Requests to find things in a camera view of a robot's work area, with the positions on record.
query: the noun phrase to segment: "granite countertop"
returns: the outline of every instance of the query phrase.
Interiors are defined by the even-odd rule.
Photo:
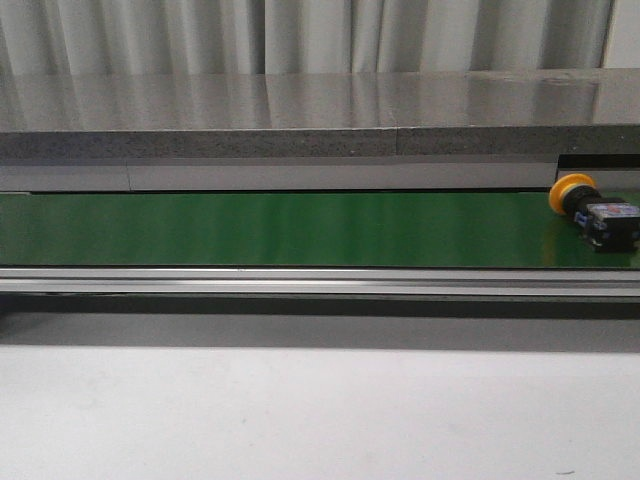
[[[0,158],[640,152],[640,69],[0,77]]]

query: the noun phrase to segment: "metal rail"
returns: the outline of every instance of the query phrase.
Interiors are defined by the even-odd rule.
[[[640,270],[1,268],[0,292],[640,298]]]

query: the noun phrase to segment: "conveyor belt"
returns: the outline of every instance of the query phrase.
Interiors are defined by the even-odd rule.
[[[0,291],[639,294],[640,256],[592,252],[546,193],[3,195],[0,211]]]

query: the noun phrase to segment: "metal panel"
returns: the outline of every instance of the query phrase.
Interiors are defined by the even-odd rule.
[[[638,153],[639,79],[640,70],[2,77],[0,156]]]
[[[605,190],[637,190],[640,185],[640,168],[622,169],[603,166],[601,169],[580,168],[580,169],[559,169],[558,177],[570,173],[586,173],[596,179],[598,188]]]
[[[555,155],[128,159],[132,190],[544,188]]]
[[[0,191],[127,191],[124,160],[0,158]]]

